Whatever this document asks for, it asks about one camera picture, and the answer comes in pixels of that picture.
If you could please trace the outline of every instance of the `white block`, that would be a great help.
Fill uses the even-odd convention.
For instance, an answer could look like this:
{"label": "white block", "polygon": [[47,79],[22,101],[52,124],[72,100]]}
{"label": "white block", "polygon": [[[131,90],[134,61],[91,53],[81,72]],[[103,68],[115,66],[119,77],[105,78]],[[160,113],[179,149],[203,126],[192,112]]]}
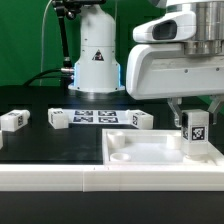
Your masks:
{"label": "white block", "polygon": [[48,122],[55,129],[68,128],[69,126],[68,115],[61,108],[48,110]]}
{"label": "white block", "polygon": [[182,150],[188,156],[208,153],[209,113],[203,110],[183,111],[187,123],[182,127]]}
{"label": "white block", "polygon": [[13,110],[1,116],[2,131],[14,132],[28,124],[30,112],[28,110]]}
{"label": "white block", "polygon": [[153,129],[154,117],[141,110],[127,110],[126,116],[129,122],[141,130]]}

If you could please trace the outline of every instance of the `green wall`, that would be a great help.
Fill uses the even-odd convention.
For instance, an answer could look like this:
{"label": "green wall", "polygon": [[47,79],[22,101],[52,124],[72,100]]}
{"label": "green wall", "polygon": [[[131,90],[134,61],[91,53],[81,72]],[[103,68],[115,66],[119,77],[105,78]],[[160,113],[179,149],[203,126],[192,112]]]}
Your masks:
{"label": "green wall", "polygon": [[[0,5],[0,85],[20,85],[40,72],[41,27],[48,0],[7,0]],[[127,57],[136,44],[132,30],[137,25],[157,18],[164,12],[147,0],[117,1],[116,59],[122,66],[125,84]],[[114,17],[115,0],[107,0],[104,11]],[[66,21],[72,61],[79,58],[79,18]],[[45,33],[44,70],[62,66],[60,33],[56,14],[51,7],[47,15]],[[57,81],[44,80],[43,85],[57,85]]]}

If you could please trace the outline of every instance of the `black and white pattern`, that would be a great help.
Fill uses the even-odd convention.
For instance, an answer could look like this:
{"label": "black and white pattern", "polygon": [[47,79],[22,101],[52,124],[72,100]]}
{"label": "black and white pattern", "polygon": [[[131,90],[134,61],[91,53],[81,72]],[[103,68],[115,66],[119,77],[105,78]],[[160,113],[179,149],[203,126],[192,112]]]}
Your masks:
{"label": "black and white pattern", "polygon": [[205,127],[192,128],[192,141],[205,140]]}
{"label": "black and white pattern", "polygon": [[99,122],[104,124],[114,124],[118,123],[118,119],[116,117],[99,117]]}
{"label": "black and white pattern", "polygon": [[23,125],[23,116],[18,117],[18,126]]}
{"label": "black and white pattern", "polygon": [[132,121],[133,125],[138,125],[138,117],[133,116],[133,121]]}
{"label": "black and white pattern", "polygon": [[112,111],[112,110],[98,111],[98,116],[102,116],[102,117],[116,117],[117,113],[116,113],[116,111]]}
{"label": "black and white pattern", "polygon": [[138,113],[136,113],[136,115],[140,115],[140,116],[142,116],[142,115],[146,115],[146,113],[138,112]]}
{"label": "black and white pattern", "polygon": [[75,115],[93,116],[93,111],[92,110],[76,110]]}
{"label": "black and white pattern", "polygon": [[93,123],[93,117],[74,117],[73,122],[77,122],[77,123]]}
{"label": "black and white pattern", "polygon": [[54,111],[53,113],[54,113],[54,114],[63,114],[63,111],[58,110],[58,111]]}

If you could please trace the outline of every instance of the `white robot body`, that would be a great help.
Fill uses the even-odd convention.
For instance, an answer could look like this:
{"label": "white robot body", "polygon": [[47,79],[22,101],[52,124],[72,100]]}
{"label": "white robot body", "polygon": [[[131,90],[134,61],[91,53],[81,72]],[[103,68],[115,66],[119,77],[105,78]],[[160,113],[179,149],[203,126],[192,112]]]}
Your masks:
{"label": "white robot body", "polygon": [[[171,29],[167,32],[166,26],[171,25],[175,21],[175,30]],[[155,32],[157,24],[162,24],[158,32]],[[169,42],[177,42],[187,40],[196,33],[196,15],[194,12],[174,12],[166,14],[161,19],[138,26],[133,31],[133,38],[138,43],[164,42],[161,32],[165,32],[166,39]]]}
{"label": "white robot body", "polygon": [[181,43],[137,45],[126,89],[138,100],[224,94],[224,55],[187,57]]}
{"label": "white robot body", "polygon": [[133,98],[224,94],[224,0],[168,0],[166,15],[133,36],[145,43],[128,59],[126,89]]}
{"label": "white robot body", "polygon": [[84,6],[81,13],[81,55],[75,63],[70,90],[111,93],[120,85],[120,65],[115,59],[115,22],[98,5]]}

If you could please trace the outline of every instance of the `cable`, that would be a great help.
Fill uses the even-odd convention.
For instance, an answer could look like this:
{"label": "cable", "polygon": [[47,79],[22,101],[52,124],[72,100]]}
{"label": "cable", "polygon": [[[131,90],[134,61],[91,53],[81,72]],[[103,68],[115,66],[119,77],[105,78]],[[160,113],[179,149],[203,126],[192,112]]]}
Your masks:
{"label": "cable", "polygon": [[47,75],[47,74],[50,74],[50,73],[55,73],[55,72],[61,72],[61,69],[60,69],[60,68],[56,68],[56,69],[50,69],[50,70],[41,72],[41,73],[35,75],[33,78],[31,78],[31,79],[29,79],[28,81],[26,81],[26,82],[23,84],[23,86],[29,86],[30,83],[32,83],[34,80],[44,78],[44,77],[43,77],[44,75]]}
{"label": "cable", "polygon": [[45,39],[45,26],[46,26],[46,17],[47,17],[47,12],[48,9],[51,5],[52,0],[50,0],[45,8],[44,11],[44,16],[43,16],[43,22],[42,22],[42,32],[41,32],[41,67],[40,67],[40,71],[43,72],[44,69],[44,57],[45,57],[45,52],[44,52],[44,48],[45,48],[45,43],[44,43],[44,39]]}

